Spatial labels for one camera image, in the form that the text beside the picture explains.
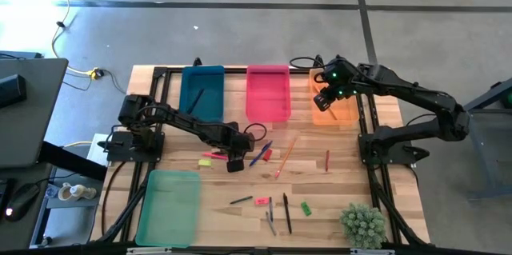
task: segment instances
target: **green plant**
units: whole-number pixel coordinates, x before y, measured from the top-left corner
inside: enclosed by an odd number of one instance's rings
[[[340,218],[345,236],[355,248],[379,249],[386,240],[384,216],[377,208],[350,203]]]

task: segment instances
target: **wooden tabletop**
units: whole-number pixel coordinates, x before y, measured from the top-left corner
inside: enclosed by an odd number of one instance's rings
[[[129,94],[148,94],[154,66],[134,66]],[[266,123],[268,134],[257,142],[255,151],[246,156],[246,168],[227,173],[226,163],[212,160],[211,167],[198,166],[201,153],[212,149],[194,135],[164,126],[166,134],[162,161],[157,169],[199,172],[202,180],[201,203],[194,245],[201,246],[280,246],[280,247],[349,247],[339,221],[343,209],[353,203],[371,205],[366,168],[361,164],[356,137],[359,125],[314,126],[311,117],[311,96],[307,75],[290,75],[292,113],[288,122]],[[178,108],[181,74],[173,74],[168,103]],[[158,87],[160,98],[162,83]],[[376,97],[381,125],[401,126],[398,101],[392,97]],[[226,74],[224,121],[238,122],[241,129],[248,124],[245,112],[246,75]],[[292,139],[298,140],[278,179],[274,174]],[[272,157],[249,168],[249,161],[269,141]],[[326,151],[330,150],[329,171],[325,171]],[[106,175],[106,184],[118,165],[113,164]],[[389,165],[394,201],[410,227],[424,241],[429,241],[422,203],[412,172],[404,166]],[[114,179],[106,203],[106,228],[117,219],[126,205],[134,163],[126,163]],[[288,233],[282,194],[288,196],[293,234]],[[268,206],[255,206],[253,201],[237,205],[229,202],[246,196],[272,197],[274,202],[275,237],[266,221]],[[303,213],[301,203],[307,202],[312,214]],[[140,214],[134,211],[129,238],[134,238]],[[101,236],[101,206],[91,240]]]

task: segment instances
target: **plastic tray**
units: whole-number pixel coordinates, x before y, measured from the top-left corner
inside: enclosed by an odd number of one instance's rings
[[[179,110],[186,113],[203,90],[191,115],[206,122],[224,120],[224,67],[185,67],[182,72],[182,89]]]
[[[247,67],[246,115],[250,122],[284,122],[291,115],[288,66]]]
[[[320,111],[313,98],[320,90],[327,86],[326,83],[317,83],[314,81],[314,75],[320,70],[310,70],[310,92],[311,92],[311,113],[313,115],[313,124],[316,126],[349,126],[359,120],[358,103],[355,97],[337,100],[330,104],[330,108],[324,112]]]
[[[150,174],[135,242],[185,248],[194,243],[201,179],[195,172]]]

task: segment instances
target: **concrete floor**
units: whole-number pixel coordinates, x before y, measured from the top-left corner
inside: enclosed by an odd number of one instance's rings
[[[51,57],[54,22],[64,8],[51,0],[13,0],[0,5],[0,49],[38,51]],[[281,2],[357,4],[358,0],[121,0],[150,2]],[[511,6],[512,0],[366,0],[375,5]],[[367,62],[356,10],[212,10],[167,8],[71,9],[70,27],[59,38],[62,57],[79,69],[100,66],[126,88],[132,65],[286,64],[296,56],[341,54]],[[462,104],[512,75],[510,13],[370,12],[379,63],[402,78],[445,90]],[[82,79],[66,77],[73,84]],[[122,95],[109,78],[83,93],[62,87],[46,140],[54,144],[89,140],[116,123]],[[408,121],[424,113],[401,102]],[[433,243],[442,247],[510,253],[512,197],[469,202],[483,188],[482,172],[469,141],[416,143],[431,151],[418,163],[420,192]],[[85,241],[61,231],[62,218],[81,211],[52,211],[47,233]]]

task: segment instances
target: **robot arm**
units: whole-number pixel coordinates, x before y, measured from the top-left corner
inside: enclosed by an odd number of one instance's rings
[[[159,104],[148,96],[126,96],[118,120],[136,135],[134,136],[134,146],[142,149],[153,147],[154,132],[150,126],[154,124],[167,124],[195,134],[207,145],[227,153],[228,172],[243,170],[244,156],[248,151],[254,150],[254,135],[238,131],[237,122],[203,122],[194,116],[179,112],[167,104]]]
[[[328,84],[314,97],[314,102],[321,111],[327,110],[338,99],[349,98],[355,94],[375,94],[391,95],[435,113],[436,118],[430,122],[399,128],[380,126],[374,134],[366,137],[368,152],[386,155],[397,142],[430,137],[438,137],[444,141],[461,141],[469,133],[467,112],[447,93],[428,90],[417,82],[404,81],[385,66],[360,63],[355,67],[339,55],[324,65],[324,68],[315,77],[316,82]]]

